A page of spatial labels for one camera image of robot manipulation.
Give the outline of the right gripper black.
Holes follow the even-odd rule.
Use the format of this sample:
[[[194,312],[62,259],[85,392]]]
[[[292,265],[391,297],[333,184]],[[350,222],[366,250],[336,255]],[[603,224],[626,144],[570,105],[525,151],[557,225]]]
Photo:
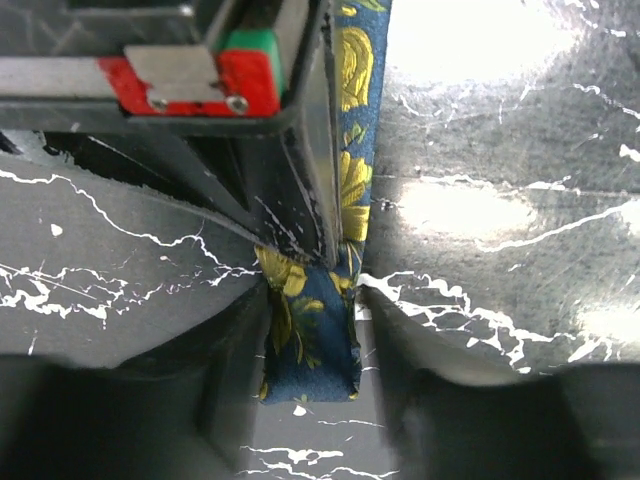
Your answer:
[[[328,1],[5,1],[1,124],[263,136],[296,124]]]

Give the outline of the blue yellow floral tie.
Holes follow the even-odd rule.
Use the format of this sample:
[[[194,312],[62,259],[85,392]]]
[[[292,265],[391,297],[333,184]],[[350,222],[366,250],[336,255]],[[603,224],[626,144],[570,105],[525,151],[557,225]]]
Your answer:
[[[356,285],[368,234],[391,6],[341,1],[336,9],[342,223],[336,266],[305,265],[264,247],[255,250],[272,311],[259,393],[264,404],[348,402],[359,394]]]

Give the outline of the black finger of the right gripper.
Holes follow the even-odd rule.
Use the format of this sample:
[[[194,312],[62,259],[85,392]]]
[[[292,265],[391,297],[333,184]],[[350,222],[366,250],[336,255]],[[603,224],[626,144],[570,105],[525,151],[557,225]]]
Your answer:
[[[54,147],[106,178],[216,213],[296,260],[333,264],[341,234],[332,29],[307,26],[293,85],[270,117],[142,116],[113,130],[52,131]]]

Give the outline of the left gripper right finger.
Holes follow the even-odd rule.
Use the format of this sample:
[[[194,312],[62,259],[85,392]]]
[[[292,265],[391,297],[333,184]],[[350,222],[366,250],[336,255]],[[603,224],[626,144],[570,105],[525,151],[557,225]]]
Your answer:
[[[520,374],[455,346],[379,290],[361,291],[377,403],[404,479],[635,479],[639,367]]]

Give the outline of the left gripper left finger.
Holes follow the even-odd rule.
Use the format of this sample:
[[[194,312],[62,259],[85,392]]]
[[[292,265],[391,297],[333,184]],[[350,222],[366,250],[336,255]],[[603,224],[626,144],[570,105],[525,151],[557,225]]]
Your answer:
[[[115,368],[1,359],[5,479],[233,479],[248,462],[269,323],[257,282]]]

